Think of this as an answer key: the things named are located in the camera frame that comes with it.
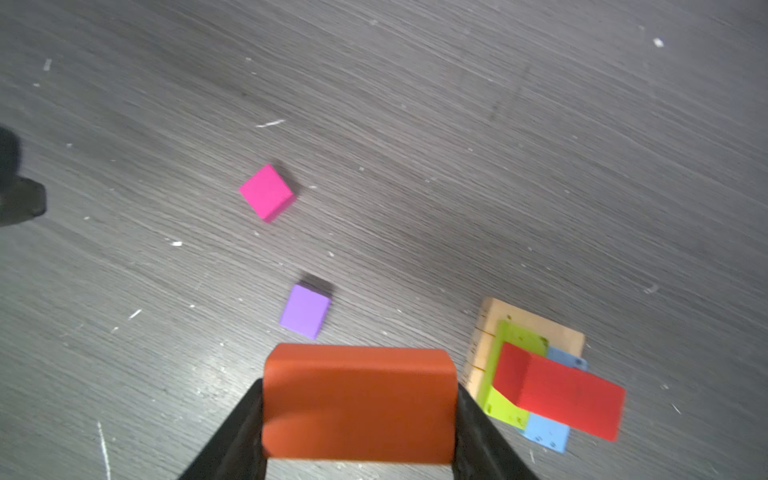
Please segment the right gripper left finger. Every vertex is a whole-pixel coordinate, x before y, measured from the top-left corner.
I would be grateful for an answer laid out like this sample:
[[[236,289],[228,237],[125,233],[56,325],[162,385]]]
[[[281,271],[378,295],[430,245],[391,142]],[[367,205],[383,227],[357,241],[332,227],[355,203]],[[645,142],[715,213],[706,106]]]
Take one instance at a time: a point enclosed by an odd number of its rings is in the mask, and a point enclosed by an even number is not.
[[[179,480],[264,480],[263,380],[235,406]]]

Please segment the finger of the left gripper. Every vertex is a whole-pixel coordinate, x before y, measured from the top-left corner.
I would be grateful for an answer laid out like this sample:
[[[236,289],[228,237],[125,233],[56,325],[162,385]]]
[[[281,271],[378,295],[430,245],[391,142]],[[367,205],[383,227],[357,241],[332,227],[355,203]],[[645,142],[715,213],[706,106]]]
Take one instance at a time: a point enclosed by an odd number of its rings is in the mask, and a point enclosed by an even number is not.
[[[1,127],[1,226],[11,226],[43,216],[47,193],[43,184],[19,174],[22,148],[19,136]]]

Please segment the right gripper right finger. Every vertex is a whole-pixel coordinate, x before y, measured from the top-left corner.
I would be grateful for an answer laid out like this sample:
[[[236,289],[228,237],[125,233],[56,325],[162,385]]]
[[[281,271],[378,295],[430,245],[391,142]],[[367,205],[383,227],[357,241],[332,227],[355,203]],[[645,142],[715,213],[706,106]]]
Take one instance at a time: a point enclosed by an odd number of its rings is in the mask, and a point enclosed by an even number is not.
[[[538,480],[461,384],[455,433],[454,479]]]

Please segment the lime green block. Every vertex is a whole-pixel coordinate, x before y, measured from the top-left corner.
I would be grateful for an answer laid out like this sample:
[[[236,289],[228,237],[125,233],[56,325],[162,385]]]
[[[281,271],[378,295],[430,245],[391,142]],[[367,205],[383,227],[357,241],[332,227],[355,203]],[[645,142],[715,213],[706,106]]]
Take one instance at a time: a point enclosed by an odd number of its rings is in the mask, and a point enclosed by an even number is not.
[[[516,405],[531,357],[545,356],[549,341],[509,320],[500,320],[490,347],[477,403],[490,417],[524,430],[530,412]]]

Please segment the red rectangular block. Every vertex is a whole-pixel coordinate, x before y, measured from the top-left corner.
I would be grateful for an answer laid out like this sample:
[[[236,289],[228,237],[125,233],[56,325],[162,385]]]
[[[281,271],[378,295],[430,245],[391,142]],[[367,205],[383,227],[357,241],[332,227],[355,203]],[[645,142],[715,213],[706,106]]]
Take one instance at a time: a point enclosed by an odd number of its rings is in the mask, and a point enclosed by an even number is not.
[[[607,441],[618,438],[626,390],[577,368],[534,354],[516,405]]]

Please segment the orange rectangular block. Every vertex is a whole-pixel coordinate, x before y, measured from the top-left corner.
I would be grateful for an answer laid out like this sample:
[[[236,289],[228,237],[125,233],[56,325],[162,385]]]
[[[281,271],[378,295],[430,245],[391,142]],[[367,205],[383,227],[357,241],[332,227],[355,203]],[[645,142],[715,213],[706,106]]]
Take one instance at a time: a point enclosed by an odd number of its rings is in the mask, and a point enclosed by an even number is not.
[[[457,371],[438,349],[288,344],[267,357],[269,458],[449,464]]]

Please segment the natural wood long block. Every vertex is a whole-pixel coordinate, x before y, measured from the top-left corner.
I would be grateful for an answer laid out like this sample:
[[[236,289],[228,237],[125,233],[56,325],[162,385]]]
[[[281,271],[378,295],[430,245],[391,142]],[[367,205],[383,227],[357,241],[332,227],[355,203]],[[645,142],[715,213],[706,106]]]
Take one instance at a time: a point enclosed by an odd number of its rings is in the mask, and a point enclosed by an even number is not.
[[[586,337],[583,333],[502,300],[486,297],[481,304],[465,364],[459,376],[460,383],[473,399],[477,399],[480,390],[499,320],[511,321],[513,324],[544,337],[554,348],[576,357],[582,356],[586,343]]]

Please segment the purple cube block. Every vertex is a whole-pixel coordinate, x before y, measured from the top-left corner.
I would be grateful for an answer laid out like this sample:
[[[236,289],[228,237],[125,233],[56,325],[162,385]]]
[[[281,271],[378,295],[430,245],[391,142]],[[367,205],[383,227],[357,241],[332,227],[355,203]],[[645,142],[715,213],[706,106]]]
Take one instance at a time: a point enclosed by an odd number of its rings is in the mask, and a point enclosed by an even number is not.
[[[279,324],[315,340],[331,305],[331,298],[303,284],[295,284],[289,294]]]

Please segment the magenta cube block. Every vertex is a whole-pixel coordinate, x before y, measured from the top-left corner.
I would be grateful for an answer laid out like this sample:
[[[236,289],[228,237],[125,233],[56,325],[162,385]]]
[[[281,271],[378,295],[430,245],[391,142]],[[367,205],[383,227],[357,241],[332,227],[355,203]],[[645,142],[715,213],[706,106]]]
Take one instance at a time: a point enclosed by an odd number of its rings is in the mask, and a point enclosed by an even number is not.
[[[239,188],[240,194],[264,222],[275,220],[296,199],[273,165],[267,164]]]

